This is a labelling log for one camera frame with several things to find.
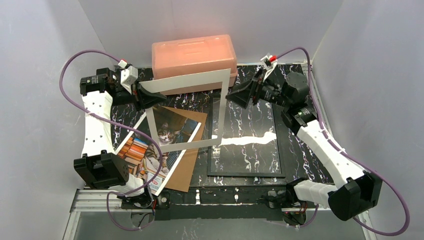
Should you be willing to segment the white mat board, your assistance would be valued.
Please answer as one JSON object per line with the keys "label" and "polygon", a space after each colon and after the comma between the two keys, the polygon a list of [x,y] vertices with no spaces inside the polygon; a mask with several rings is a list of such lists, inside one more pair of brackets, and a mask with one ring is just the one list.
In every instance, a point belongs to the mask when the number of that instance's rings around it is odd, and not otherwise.
{"label": "white mat board", "polygon": [[231,70],[227,68],[214,71],[173,76],[150,81],[143,81],[140,83],[141,87],[143,87],[148,92],[152,93],[159,93],[168,90],[193,87],[205,84],[221,84],[217,138],[165,145],[160,148],[163,152],[198,149],[208,146],[218,146],[221,144],[222,137],[224,134],[225,112],[227,106],[226,96],[229,90],[230,73]]}

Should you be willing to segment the cat photo print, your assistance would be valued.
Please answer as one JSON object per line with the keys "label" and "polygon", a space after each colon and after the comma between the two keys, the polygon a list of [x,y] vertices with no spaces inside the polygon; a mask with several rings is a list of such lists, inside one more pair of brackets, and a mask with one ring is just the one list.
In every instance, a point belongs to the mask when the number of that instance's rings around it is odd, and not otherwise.
{"label": "cat photo print", "polygon": [[[204,125],[193,117],[184,116],[170,107],[153,107],[154,122],[160,147],[190,143]],[[165,188],[177,165],[182,160],[186,150],[163,152],[162,164],[155,145],[133,131],[124,138],[115,150],[118,157],[128,163],[129,173],[144,182],[152,180],[148,188],[158,196]]]}

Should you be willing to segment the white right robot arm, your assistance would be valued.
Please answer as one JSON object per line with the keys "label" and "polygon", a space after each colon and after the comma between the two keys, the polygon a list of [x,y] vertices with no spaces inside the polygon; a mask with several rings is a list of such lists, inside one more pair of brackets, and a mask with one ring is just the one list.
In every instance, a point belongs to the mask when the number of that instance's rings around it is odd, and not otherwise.
{"label": "white right robot arm", "polygon": [[378,204],[383,181],[330,144],[330,137],[320,126],[315,109],[307,103],[309,92],[307,78],[301,73],[291,72],[277,82],[258,71],[251,80],[234,86],[225,98],[242,108],[259,100],[282,108],[284,124],[312,150],[333,180],[333,184],[307,178],[294,180],[286,185],[282,198],[288,204],[313,202],[322,205],[330,208],[340,220],[347,221]]}

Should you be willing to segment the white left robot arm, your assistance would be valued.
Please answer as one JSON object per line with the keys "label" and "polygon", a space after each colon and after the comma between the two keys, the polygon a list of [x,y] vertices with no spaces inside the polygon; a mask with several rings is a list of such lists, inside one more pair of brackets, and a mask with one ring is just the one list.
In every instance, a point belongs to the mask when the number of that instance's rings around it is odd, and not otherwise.
{"label": "white left robot arm", "polygon": [[131,174],[127,162],[116,155],[108,122],[112,106],[133,104],[140,111],[166,99],[160,93],[145,90],[140,81],[138,69],[132,65],[115,70],[100,68],[95,75],[80,80],[80,94],[87,113],[81,157],[73,161],[73,166],[91,189],[109,189],[126,197],[145,191],[144,180]]}

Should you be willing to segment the pink plastic storage box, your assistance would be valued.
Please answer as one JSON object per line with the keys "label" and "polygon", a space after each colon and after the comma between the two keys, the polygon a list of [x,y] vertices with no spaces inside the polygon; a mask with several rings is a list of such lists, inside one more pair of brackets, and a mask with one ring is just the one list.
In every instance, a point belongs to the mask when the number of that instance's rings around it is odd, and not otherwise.
{"label": "pink plastic storage box", "polygon": [[[232,87],[238,75],[237,57],[228,34],[156,42],[151,51],[153,80],[230,69]],[[221,88],[221,83],[208,83],[160,93],[175,95]]]}

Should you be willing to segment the brown cardboard backing board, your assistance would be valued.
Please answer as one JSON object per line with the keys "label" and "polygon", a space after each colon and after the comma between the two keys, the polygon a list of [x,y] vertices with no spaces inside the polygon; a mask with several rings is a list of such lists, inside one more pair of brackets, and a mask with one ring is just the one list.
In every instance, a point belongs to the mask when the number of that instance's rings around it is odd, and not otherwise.
{"label": "brown cardboard backing board", "polygon": [[[201,123],[201,126],[197,131],[196,135],[194,136],[193,141],[196,142],[202,139],[205,123],[208,116],[207,113],[166,106],[165,108]],[[180,160],[172,175],[170,176],[170,179],[167,181],[165,185],[166,189],[188,192],[195,168],[195,163],[198,157],[198,150],[198,148],[186,150],[186,152],[182,156],[182,159]]]}

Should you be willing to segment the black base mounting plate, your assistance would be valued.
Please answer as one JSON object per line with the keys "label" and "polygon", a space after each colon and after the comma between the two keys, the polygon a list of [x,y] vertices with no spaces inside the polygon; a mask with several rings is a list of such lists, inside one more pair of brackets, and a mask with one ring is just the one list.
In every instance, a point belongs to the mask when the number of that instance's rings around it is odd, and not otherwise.
{"label": "black base mounting plate", "polygon": [[190,187],[188,192],[164,189],[158,196],[143,193],[121,197],[121,208],[154,214],[157,221],[182,219],[266,219],[302,224],[312,202],[293,202],[285,185]]}

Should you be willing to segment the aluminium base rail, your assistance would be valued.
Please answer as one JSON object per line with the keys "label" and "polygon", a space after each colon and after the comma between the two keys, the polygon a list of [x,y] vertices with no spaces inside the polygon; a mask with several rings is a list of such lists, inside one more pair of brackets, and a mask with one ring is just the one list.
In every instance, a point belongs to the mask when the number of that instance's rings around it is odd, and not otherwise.
{"label": "aluminium base rail", "polygon": [[[307,205],[271,209],[258,198],[264,187],[200,187],[168,191],[155,213],[137,209],[105,190],[79,190],[64,233],[66,240],[374,240],[353,220],[341,221],[329,209]],[[284,218],[309,220],[301,228]]]}

